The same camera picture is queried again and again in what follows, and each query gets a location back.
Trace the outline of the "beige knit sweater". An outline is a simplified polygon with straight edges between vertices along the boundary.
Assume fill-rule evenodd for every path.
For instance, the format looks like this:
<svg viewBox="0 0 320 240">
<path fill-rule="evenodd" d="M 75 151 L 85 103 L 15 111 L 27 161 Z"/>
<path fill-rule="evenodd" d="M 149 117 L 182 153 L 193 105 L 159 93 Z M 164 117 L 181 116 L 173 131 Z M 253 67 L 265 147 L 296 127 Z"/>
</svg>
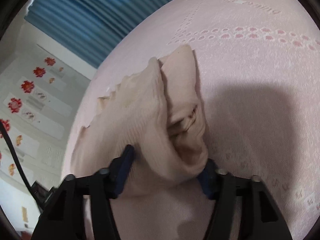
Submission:
<svg viewBox="0 0 320 240">
<path fill-rule="evenodd" d="M 151 58 L 140 73 L 126 76 L 98 100 L 72 152 L 71 171 L 89 176 L 119 157 L 126 145 L 135 159 L 124 196 L 143 196 L 195 178 L 208 150 L 206 122 L 196 92 L 196 60 L 189 45 Z"/>
</svg>

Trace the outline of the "white wardrobe with red decals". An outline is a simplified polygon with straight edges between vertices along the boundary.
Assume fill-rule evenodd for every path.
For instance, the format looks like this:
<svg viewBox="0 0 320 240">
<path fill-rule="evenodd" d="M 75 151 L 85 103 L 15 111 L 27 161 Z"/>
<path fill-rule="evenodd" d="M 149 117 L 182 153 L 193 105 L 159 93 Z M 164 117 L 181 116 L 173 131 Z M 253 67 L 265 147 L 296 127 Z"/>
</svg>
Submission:
<svg viewBox="0 0 320 240">
<path fill-rule="evenodd" d="M 1 122 L 29 183 L 60 183 L 67 140 L 95 68 L 27 21 L 1 40 Z"/>
</svg>

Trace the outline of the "pink bed cover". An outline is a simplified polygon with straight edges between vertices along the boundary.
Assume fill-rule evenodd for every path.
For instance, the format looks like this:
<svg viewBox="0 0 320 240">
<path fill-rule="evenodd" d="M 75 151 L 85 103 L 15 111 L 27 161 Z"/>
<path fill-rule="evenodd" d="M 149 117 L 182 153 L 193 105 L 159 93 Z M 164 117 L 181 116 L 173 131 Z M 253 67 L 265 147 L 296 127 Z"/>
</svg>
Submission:
<svg viewBox="0 0 320 240">
<path fill-rule="evenodd" d="M 98 68 L 77 112 L 62 166 L 97 98 L 180 44 L 195 51 L 217 165 L 259 175 L 303 239 L 319 217 L 319 29 L 297 0 L 173 0 L 137 26 Z"/>
</svg>

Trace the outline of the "blue curtain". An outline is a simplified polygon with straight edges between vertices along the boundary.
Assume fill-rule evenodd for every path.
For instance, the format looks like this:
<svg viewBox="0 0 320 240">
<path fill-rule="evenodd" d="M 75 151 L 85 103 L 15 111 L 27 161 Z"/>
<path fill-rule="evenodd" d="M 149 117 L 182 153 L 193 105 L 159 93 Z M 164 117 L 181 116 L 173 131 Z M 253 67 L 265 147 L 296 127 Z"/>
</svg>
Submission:
<svg viewBox="0 0 320 240">
<path fill-rule="evenodd" d="M 156 10 L 172 0 L 33 0 L 25 20 L 95 69 Z"/>
</svg>

